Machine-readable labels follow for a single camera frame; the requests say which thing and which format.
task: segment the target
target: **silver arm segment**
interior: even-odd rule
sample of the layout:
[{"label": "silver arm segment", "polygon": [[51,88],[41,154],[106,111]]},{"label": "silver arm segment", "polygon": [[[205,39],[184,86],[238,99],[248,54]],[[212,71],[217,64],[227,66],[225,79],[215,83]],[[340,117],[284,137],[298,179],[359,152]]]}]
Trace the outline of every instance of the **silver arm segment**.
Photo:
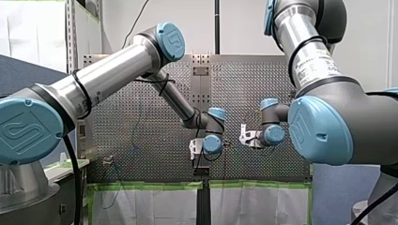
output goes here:
[{"label": "silver arm segment", "polygon": [[208,112],[196,111],[172,82],[164,83],[168,76],[161,70],[146,77],[181,119],[181,125],[190,129],[205,129],[203,148],[207,154],[218,154],[222,150],[225,110],[210,108]]},{"label": "silver arm segment", "polygon": [[396,163],[395,91],[365,94],[356,80],[337,68],[329,49],[343,38],[346,11],[342,0],[323,2],[323,8],[314,0],[268,4],[273,17],[266,33],[272,30],[282,45],[297,87],[288,114],[292,142],[316,163]]},{"label": "silver arm segment", "polygon": [[77,119],[137,77],[157,73],[184,53],[178,28],[162,23],[136,35],[128,48],[79,70],[76,78],[35,84],[0,99],[0,216],[3,209],[43,201],[58,191],[58,185],[49,186],[39,160],[74,130]]}]

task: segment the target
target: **light blue joint cap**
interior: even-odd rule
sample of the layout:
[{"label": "light blue joint cap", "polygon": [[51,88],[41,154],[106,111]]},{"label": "light blue joint cap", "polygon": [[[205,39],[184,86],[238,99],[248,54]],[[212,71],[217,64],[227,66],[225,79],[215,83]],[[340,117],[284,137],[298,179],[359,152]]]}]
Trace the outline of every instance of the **light blue joint cap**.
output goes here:
[{"label": "light blue joint cap", "polygon": [[288,114],[296,150],[313,163],[344,165],[353,156],[351,133],[343,117],[318,97],[300,97]]},{"label": "light blue joint cap", "polygon": [[216,135],[207,135],[203,141],[203,149],[207,154],[218,154],[222,150],[222,140]]},{"label": "light blue joint cap", "polygon": [[398,87],[391,87],[391,88],[387,89],[386,92],[392,92],[392,93],[398,94]]},{"label": "light blue joint cap", "polygon": [[207,111],[209,114],[212,116],[215,116],[216,118],[219,118],[221,120],[226,119],[226,110],[222,108],[209,108]]},{"label": "light blue joint cap", "polygon": [[64,125],[50,105],[27,97],[0,100],[0,164],[22,165],[49,155]]},{"label": "light blue joint cap", "polygon": [[284,140],[284,129],[279,125],[271,125],[264,132],[264,140],[270,145],[277,145]]},{"label": "light blue joint cap", "polygon": [[272,36],[273,33],[273,16],[274,16],[274,6],[277,0],[268,0],[266,15],[264,17],[264,35]]},{"label": "light blue joint cap", "polygon": [[260,110],[263,111],[264,109],[266,109],[270,106],[273,106],[273,105],[277,105],[277,104],[279,104],[279,101],[277,98],[266,98],[261,101]]},{"label": "light blue joint cap", "polygon": [[185,54],[185,41],[181,31],[171,22],[156,27],[159,46],[170,61],[180,60]]}]

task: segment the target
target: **black stand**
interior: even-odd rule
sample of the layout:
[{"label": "black stand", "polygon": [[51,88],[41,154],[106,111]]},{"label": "black stand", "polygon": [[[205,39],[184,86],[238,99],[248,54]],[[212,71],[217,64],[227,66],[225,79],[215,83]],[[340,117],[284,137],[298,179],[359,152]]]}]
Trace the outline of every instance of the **black stand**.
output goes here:
[{"label": "black stand", "polygon": [[197,168],[193,171],[193,180],[203,183],[203,188],[197,192],[196,225],[211,225],[209,171],[209,168]]}]

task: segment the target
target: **pegboard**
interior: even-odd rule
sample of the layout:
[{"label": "pegboard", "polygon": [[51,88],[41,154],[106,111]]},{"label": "pegboard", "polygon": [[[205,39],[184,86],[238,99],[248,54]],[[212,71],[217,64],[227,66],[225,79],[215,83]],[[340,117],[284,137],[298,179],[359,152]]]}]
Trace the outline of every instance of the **pegboard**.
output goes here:
[{"label": "pegboard", "polygon": [[[266,149],[251,149],[238,139],[242,123],[248,130],[261,130],[261,100],[289,104],[292,90],[284,56],[211,56],[211,105],[227,110],[224,138],[232,143],[213,163],[211,178],[309,181],[310,166],[288,135]],[[283,127],[288,134],[287,124]]]},{"label": "pegboard", "polygon": [[[210,72],[203,79],[210,79],[211,85],[206,98],[210,94],[211,106],[227,110],[225,138],[232,143],[212,164],[211,178],[309,181],[309,164],[293,149],[289,138],[275,149],[263,150],[242,146],[238,140],[241,123],[249,129],[260,128],[258,110],[263,98],[289,103],[293,87],[284,57],[211,55],[207,65]],[[193,75],[196,66],[192,56],[186,55],[165,67],[191,103],[191,90],[198,89],[191,88],[196,85],[192,79],[198,78]],[[97,106],[87,121],[86,135],[86,149],[96,155],[88,167],[89,183],[193,179],[188,146],[195,130],[183,128],[175,112],[148,83],[132,82]],[[103,165],[102,159],[108,156],[114,156],[120,172],[109,172]]]}]

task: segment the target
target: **label sticker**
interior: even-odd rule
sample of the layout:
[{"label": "label sticker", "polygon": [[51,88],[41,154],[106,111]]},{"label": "label sticker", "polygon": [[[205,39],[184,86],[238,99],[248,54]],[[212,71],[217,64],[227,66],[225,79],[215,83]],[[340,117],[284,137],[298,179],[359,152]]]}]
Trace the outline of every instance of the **label sticker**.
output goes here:
[{"label": "label sticker", "polygon": [[328,51],[317,51],[315,55],[299,61],[295,70],[301,87],[325,78],[342,76]]}]

